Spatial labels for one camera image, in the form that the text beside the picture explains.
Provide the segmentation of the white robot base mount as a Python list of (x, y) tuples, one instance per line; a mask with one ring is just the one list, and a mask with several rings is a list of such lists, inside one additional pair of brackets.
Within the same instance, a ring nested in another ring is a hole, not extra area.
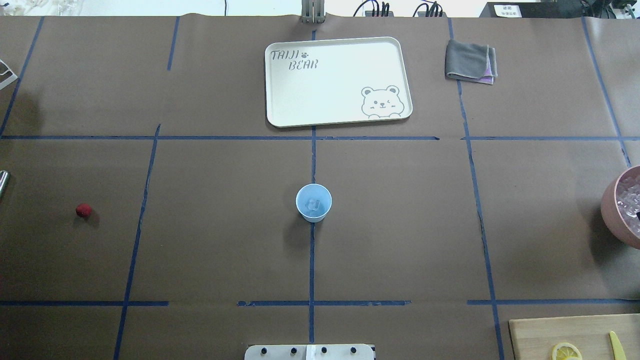
[(245, 360), (375, 360), (375, 347), (347, 344), (258, 344), (249, 346)]

